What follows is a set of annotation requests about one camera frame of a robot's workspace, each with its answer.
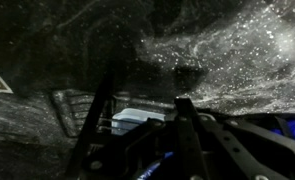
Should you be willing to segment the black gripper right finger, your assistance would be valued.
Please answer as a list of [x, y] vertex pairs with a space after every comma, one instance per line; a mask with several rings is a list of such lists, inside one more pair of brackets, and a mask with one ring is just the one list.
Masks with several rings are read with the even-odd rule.
[[186, 180], [281, 180], [209, 114], [198, 114], [190, 99], [174, 100], [178, 115], [177, 158]]

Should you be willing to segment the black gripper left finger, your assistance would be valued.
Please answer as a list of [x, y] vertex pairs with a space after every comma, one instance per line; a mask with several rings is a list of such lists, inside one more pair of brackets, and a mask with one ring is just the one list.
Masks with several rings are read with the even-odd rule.
[[94, 94], [94, 99], [91, 103], [84, 125], [70, 156], [65, 171], [65, 180], [78, 180], [82, 160], [88, 153], [90, 140], [96, 134], [97, 123], [103, 111], [104, 104], [111, 96], [114, 76], [114, 72], [106, 73]]

